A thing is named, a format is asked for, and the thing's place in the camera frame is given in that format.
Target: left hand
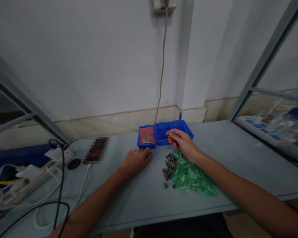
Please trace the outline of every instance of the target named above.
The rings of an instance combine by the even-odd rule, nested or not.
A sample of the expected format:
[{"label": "left hand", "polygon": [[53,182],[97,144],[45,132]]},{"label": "left hand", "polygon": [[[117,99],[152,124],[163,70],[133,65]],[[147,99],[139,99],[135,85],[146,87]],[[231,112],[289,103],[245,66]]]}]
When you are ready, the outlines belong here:
[{"label": "left hand", "polygon": [[150,162],[151,155],[152,153],[148,147],[140,150],[130,150],[119,169],[126,178],[130,178]]}]

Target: floor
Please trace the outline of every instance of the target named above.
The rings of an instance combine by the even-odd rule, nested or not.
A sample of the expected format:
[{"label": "floor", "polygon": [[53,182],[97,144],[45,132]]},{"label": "floor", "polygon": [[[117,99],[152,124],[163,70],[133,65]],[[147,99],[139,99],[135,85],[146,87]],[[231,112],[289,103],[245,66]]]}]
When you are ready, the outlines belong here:
[{"label": "floor", "polygon": [[[272,238],[246,213],[223,215],[234,238]],[[131,229],[108,232],[104,233],[102,238],[130,238],[130,231]]]}]

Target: right hand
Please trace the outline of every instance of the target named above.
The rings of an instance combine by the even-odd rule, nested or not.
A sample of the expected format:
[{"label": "right hand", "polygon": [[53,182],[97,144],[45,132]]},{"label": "right hand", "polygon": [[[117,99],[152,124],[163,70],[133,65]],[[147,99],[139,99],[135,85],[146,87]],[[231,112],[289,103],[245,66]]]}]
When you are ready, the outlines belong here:
[{"label": "right hand", "polygon": [[199,150],[187,133],[178,129],[171,129],[166,132],[166,135],[170,136],[168,142],[172,144],[174,149],[180,149],[189,161],[195,164],[199,162],[202,151]]}]

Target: hand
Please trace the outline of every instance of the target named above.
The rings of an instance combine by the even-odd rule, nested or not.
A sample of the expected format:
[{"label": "hand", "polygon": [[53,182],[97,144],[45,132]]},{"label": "hand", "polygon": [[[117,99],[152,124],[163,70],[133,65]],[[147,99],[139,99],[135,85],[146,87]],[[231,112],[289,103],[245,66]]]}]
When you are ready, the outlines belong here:
[{"label": "hand", "polygon": [[126,178],[130,178],[142,170],[151,160],[152,153],[147,147],[140,150],[130,150],[119,169]]},{"label": "hand", "polygon": [[180,149],[189,161],[195,164],[199,162],[199,158],[203,153],[198,149],[187,133],[178,129],[171,129],[166,132],[166,135],[170,136],[168,137],[168,142],[172,144],[174,149]]}]

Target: yellow strap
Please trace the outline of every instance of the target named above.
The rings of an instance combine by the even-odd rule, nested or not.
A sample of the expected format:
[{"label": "yellow strap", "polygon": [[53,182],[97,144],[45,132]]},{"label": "yellow strap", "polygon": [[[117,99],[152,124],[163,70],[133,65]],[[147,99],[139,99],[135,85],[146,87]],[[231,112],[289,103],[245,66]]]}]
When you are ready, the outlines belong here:
[{"label": "yellow strap", "polygon": [[13,181],[0,181],[0,185],[9,185],[23,180],[25,180],[25,178],[16,179]]}]

